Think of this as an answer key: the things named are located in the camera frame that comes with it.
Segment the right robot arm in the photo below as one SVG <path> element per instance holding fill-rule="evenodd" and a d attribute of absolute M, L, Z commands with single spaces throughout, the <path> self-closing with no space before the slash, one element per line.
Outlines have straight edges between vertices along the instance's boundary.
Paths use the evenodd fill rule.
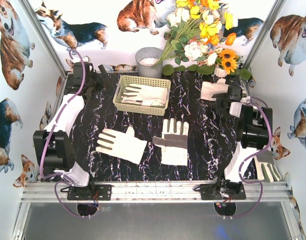
<path fill-rule="evenodd" d="M 272 140 L 272 109 L 242 96 L 240 87 L 228 86 L 211 94 L 215 111 L 237 118 L 235 152 L 224 169 L 224 179 L 242 181 L 251 160 L 268 149 Z"/>

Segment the grey metal bucket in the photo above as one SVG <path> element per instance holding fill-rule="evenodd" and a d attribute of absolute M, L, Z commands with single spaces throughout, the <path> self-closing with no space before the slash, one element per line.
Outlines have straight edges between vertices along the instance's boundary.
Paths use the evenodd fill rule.
<path fill-rule="evenodd" d="M 163 62 L 159 62 L 163 51 L 156 47 L 144 47 L 135 54 L 140 77 L 161 78 Z"/>

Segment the aluminium front frame rail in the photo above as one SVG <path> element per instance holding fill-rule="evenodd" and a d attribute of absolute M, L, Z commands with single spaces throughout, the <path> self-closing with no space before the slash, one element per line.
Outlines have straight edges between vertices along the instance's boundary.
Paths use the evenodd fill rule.
<path fill-rule="evenodd" d="M 202 203 L 201 194 L 193 190 L 200 181 L 112 182 L 111 203 Z M 284 202 L 291 189 L 284 181 L 263 182 L 262 202 Z M 28 183 L 21 203 L 56 203 L 53 182 Z"/>

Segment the artificial flower bouquet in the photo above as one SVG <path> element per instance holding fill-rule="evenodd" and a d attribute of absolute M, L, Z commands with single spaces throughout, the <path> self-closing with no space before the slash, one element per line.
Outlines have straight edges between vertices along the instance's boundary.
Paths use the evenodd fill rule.
<path fill-rule="evenodd" d="M 216 52 L 225 30 L 238 26 L 237 17 L 229 5 L 219 0 L 178 0 L 175 10 L 167 16 L 169 31 L 166 44 L 156 65 L 174 59 L 185 62 L 204 62 Z"/>

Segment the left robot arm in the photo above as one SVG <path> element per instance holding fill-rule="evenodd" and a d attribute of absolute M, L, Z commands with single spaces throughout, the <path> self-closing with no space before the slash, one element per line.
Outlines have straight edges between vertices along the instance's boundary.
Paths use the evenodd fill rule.
<path fill-rule="evenodd" d="M 70 133 L 85 103 L 110 83 L 105 67 L 101 64 L 98 68 L 96 72 L 89 62 L 73 65 L 61 105 L 50 123 L 33 135 L 39 174 L 44 180 L 60 176 L 74 187 L 89 184 L 90 175 L 77 163 Z"/>

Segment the pale green storage basket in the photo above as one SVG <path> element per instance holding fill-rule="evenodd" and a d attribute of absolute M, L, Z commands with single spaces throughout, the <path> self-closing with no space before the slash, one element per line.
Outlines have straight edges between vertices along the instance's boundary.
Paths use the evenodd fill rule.
<path fill-rule="evenodd" d="M 171 81 L 122 75 L 113 103 L 118 111 L 164 116 L 168 107 Z"/>

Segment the white glove grey palm patch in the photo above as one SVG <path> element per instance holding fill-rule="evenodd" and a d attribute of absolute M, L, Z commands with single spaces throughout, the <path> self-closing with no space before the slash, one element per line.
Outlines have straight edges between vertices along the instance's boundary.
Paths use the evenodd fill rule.
<path fill-rule="evenodd" d="M 163 120 L 162 136 L 153 137 L 154 145 L 161 148 L 163 165 L 187 166 L 188 131 L 189 124 L 186 121 L 177 121 L 174 118 Z"/>

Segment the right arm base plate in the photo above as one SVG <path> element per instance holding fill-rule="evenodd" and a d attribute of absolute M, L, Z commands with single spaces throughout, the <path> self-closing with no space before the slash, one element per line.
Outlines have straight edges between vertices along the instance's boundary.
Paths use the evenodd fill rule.
<path fill-rule="evenodd" d="M 202 200 L 226 200 L 229 197 L 232 200 L 246 199 L 244 186 L 241 182 L 221 186 L 215 184 L 207 184 L 201 188 Z"/>

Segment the small sunflower pot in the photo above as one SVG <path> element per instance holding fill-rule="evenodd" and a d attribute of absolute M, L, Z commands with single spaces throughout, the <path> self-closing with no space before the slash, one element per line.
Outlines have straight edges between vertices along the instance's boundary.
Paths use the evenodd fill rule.
<path fill-rule="evenodd" d="M 221 48 L 214 53 L 216 54 L 213 72 L 215 76 L 224 78 L 227 75 L 236 75 L 238 73 L 238 69 L 242 65 L 242 57 L 236 51 L 229 48 Z"/>

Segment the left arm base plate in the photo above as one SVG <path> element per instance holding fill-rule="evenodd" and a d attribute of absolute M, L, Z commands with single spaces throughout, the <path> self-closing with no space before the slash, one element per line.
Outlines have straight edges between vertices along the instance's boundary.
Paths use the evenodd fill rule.
<path fill-rule="evenodd" d="M 112 185 L 96 184 L 94 186 L 75 187 L 68 189 L 67 200 L 69 201 L 110 201 L 112 194 Z"/>

